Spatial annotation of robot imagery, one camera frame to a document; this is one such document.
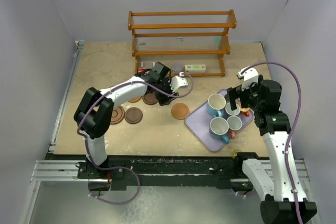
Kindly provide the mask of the dark walnut coaster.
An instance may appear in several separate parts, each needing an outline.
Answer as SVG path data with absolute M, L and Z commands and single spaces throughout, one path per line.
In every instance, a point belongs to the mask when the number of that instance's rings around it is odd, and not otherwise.
M 129 124 L 137 124 L 143 118 L 143 113 L 139 108 L 132 107 L 125 111 L 124 119 Z
M 155 105 L 158 103 L 158 100 L 154 93 L 147 93 L 142 96 L 142 100 L 147 105 Z

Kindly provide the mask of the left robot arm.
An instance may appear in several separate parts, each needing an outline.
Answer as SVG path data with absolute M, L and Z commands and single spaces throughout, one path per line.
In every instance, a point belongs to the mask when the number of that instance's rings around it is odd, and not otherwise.
M 89 88 L 73 119 L 77 123 L 77 134 L 85 141 L 90 173 L 102 178 L 108 172 L 104 135 L 110 127 L 112 112 L 118 106 L 148 93 L 153 93 L 161 106 L 168 105 L 180 97 L 178 89 L 187 86 L 184 73 L 173 77 L 170 68 L 157 62 L 152 69 L 136 73 L 123 83 L 101 90 Z

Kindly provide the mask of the brown ringed coaster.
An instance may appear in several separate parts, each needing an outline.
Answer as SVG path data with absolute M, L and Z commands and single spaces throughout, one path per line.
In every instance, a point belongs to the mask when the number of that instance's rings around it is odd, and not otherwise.
M 114 125 L 120 123 L 124 119 L 124 115 L 124 108 L 122 106 L 116 107 L 112 112 L 110 124 Z

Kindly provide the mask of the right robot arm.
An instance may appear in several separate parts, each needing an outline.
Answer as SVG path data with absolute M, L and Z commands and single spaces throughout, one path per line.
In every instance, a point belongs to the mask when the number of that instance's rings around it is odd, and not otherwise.
M 266 145 L 272 176 L 256 158 L 241 159 L 234 164 L 238 177 L 248 177 L 260 197 L 264 223 L 308 223 L 317 214 L 315 202 L 307 199 L 301 186 L 291 148 L 291 126 L 280 110 L 282 87 L 272 80 L 259 79 L 247 88 L 228 88 L 230 106 L 250 108 L 255 124 Z

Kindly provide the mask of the orange wood coaster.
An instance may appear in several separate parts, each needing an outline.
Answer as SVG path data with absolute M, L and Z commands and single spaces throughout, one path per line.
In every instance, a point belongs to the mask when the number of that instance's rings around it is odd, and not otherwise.
M 189 115 L 189 107 L 184 103 L 176 103 L 171 108 L 171 113 L 175 119 L 183 120 Z

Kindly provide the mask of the light wood coaster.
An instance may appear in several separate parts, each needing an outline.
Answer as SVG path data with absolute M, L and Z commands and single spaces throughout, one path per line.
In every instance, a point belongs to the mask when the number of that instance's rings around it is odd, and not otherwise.
M 130 102 L 130 103 L 136 103 L 136 102 L 140 101 L 141 99 L 142 99 L 142 97 L 139 96 L 139 97 L 135 97 L 133 99 L 130 99 L 128 102 Z

